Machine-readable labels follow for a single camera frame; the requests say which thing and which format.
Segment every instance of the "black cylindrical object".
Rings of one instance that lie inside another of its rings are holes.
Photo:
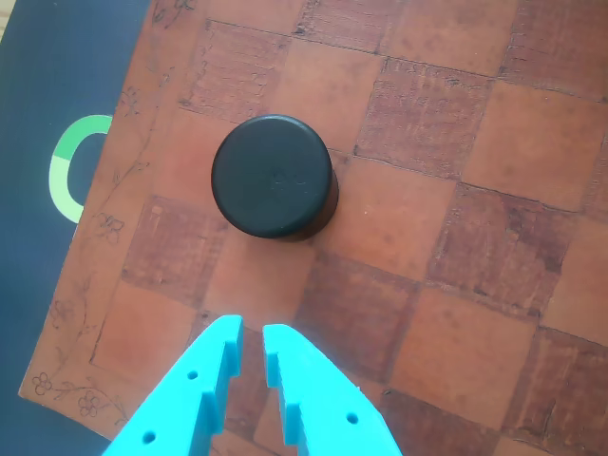
[[[338,202],[327,147],[305,123],[281,115],[255,117],[226,137],[211,186],[226,219],[259,238],[312,236]]]

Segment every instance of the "hole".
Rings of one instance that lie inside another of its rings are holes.
[[[152,431],[148,431],[143,435],[143,442],[148,445],[156,440],[156,434]]]

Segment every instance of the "wooden board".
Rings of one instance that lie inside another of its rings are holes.
[[[409,456],[605,454],[607,22],[591,0],[155,0],[20,394],[112,438],[242,314],[217,454],[290,452],[276,322]],[[338,209],[307,241],[248,237],[211,195],[223,138],[270,112],[331,149]]]

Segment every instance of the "green ring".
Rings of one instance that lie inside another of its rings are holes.
[[[53,203],[67,219],[78,223],[83,213],[83,205],[69,194],[67,173],[69,164],[80,143],[95,133],[107,134],[112,123],[112,116],[95,115],[79,119],[61,135],[53,150],[48,170],[48,190]]]

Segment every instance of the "black cap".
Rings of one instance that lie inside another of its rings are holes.
[[[221,213],[260,238],[306,230],[326,207],[333,180],[321,138],[305,123],[281,115],[237,126],[219,147],[211,171]]]

